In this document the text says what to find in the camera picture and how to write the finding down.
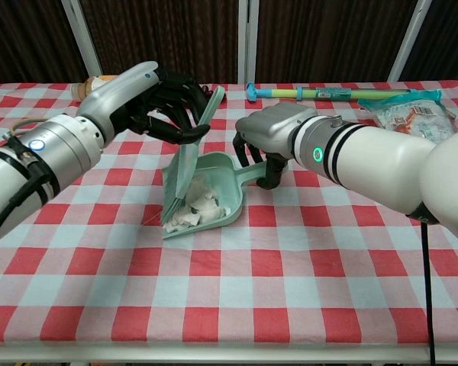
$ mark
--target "checkered tablecloth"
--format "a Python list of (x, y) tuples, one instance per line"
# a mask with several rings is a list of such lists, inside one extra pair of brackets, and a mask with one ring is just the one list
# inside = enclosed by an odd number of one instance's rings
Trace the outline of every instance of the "checkered tablecloth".
[[(458, 127), (456, 81), (340, 86), (441, 88)], [(201, 151), (234, 156), (236, 120), (279, 100), (224, 87)], [(356, 102), (303, 103), (373, 124)], [(18, 118), (77, 107), (66, 84), (0, 85), (0, 139)], [(0, 342), (427, 341), (416, 223), (291, 162), (277, 189), (246, 189), (235, 223), (162, 241), (160, 168), (177, 149), (120, 134), (0, 240)], [(458, 240), (441, 226), (430, 235), (436, 339), (458, 342)]]

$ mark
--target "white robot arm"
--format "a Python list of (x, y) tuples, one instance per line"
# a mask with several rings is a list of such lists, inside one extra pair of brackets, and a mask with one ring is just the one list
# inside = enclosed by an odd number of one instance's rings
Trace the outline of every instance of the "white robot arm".
[[(197, 124), (206, 105), (193, 79), (145, 62), (91, 93), (77, 117), (61, 114), (23, 134), (15, 128), (24, 123), (12, 127), (0, 148), (0, 238), (91, 169), (126, 129), (170, 143), (200, 139), (210, 127), (193, 127), (185, 108)], [(149, 116), (153, 109), (177, 127)]]
[(319, 116), (314, 108), (279, 103), (236, 123), (234, 148), (248, 165), (266, 153), (266, 177), (278, 186), (289, 159), (408, 217), (441, 223), (458, 238), (458, 133), (439, 145), (415, 136)]

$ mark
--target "curtain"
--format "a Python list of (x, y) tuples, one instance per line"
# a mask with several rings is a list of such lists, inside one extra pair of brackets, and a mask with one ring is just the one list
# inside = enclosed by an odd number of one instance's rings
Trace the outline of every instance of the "curtain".
[(415, 5), (415, 0), (260, 0), (256, 81), (385, 81)]
[(401, 80), (458, 80), (458, 0), (434, 0)]
[(155, 60), (199, 82), (237, 81), (237, 0), (82, 0), (105, 74)]
[(0, 83), (87, 77), (60, 1), (0, 1)]

